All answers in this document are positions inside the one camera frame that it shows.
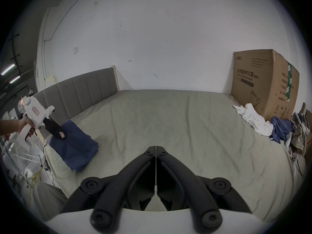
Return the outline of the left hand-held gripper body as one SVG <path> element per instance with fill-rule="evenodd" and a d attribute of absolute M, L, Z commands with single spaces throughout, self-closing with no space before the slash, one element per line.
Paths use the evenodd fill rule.
<path fill-rule="evenodd" d="M 23 115 L 27 116 L 34 124 L 34 127 L 32 127 L 27 123 L 22 128 L 21 132 L 18 134 L 19 141 L 26 141 L 29 131 L 32 128 L 37 130 L 42 126 L 45 127 L 50 134 L 57 136 L 57 123 L 51 118 L 51 114 L 55 110 L 54 106 L 49 106 L 45 109 L 34 96 L 23 97 L 18 106 Z"/>

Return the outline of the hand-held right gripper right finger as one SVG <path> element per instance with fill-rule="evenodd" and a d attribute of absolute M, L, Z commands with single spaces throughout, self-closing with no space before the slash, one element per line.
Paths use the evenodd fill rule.
<path fill-rule="evenodd" d="M 168 211 L 190 209 L 195 230 L 217 230 L 220 209 L 252 213 L 227 179 L 197 176 L 161 146 L 156 146 L 156 184 Z"/>

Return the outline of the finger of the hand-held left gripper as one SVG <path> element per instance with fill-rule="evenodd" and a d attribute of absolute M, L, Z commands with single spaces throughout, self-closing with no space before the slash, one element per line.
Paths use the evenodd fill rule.
<path fill-rule="evenodd" d="M 51 124 L 49 126 L 49 132 L 56 138 L 65 139 L 65 134 L 58 124 Z"/>

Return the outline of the person's left hand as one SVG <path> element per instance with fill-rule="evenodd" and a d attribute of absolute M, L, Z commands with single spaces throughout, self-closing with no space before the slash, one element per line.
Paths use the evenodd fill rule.
<path fill-rule="evenodd" d="M 31 126 L 30 130 L 28 131 L 28 136 L 30 137 L 34 134 L 36 128 L 32 120 L 29 119 L 27 116 L 17 121 L 17 128 L 15 131 L 20 133 L 22 129 L 26 127 L 27 125 Z"/>

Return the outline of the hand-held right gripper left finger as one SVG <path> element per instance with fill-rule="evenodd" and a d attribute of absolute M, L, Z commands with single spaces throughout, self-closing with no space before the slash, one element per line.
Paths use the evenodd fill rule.
<path fill-rule="evenodd" d="M 93 209 L 93 228 L 119 228 L 123 208 L 145 210 L 154 196 L 156 146 L 150 146 L 118 174 L 85 178 L 60 213 Z"/>

